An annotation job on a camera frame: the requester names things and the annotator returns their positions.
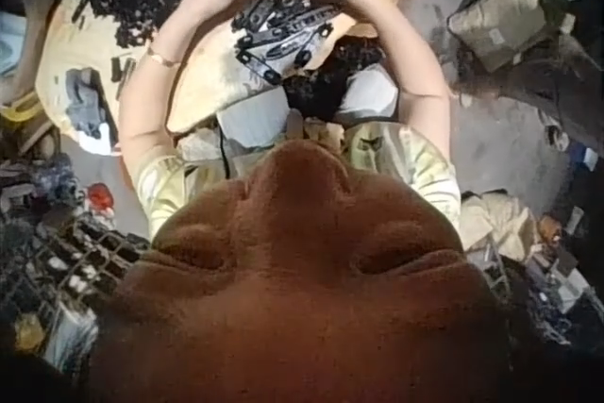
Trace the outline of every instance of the gray object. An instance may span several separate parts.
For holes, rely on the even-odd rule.
[[[101,138],[100,126],[107,122],[107,113],[101,106],[98,73],[92,68],[69,70],[65,75],[65,89],[70,105],[65,110],[76,131],[95,139]]]

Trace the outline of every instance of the person's left arm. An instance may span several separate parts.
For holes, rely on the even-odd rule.
[[[119,140],[131,177],[155,148],[174,150],[166,129],[170,92],[178,64],[184,58],[197,28],[226,9],[233,0],[182,0],[159,30],[120,97]]]

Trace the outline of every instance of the black cord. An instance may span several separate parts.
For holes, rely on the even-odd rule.
[[[220,154],[223,158],[223,165],[225,166],[225,178],[230,179],[230,166],[228,165],[227,153],[225,152],[225,133],[223,129],[218,125],[220,131]]]

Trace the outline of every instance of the person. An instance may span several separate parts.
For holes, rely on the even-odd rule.
[[[233,1],[182,0],[124,88],[120,141],[153,242],[101,316],[91,393],[496,400],[506,325],[462,255],[448,88],[429,46],[391,0],[344,0],[375,25],[406,124],[362,123],[338,146],[293,122],[297,139],[227,178],[222,163],[184,162],[165,123],[175,63]]]

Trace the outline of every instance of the forearm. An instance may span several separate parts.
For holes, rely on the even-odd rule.
[[[402,91],[418,97],[447,96],[436,56],[392,0],[348,1],[373,23]]]
[[[196,27],[197,23],[177,9],[159,30],[153,50],[167,60],[182,61]],[[141,58],[119,100],[122,145],[149,134],[168,137],[166,120],[177,70],[177,66],[167,68],[147,55]]]

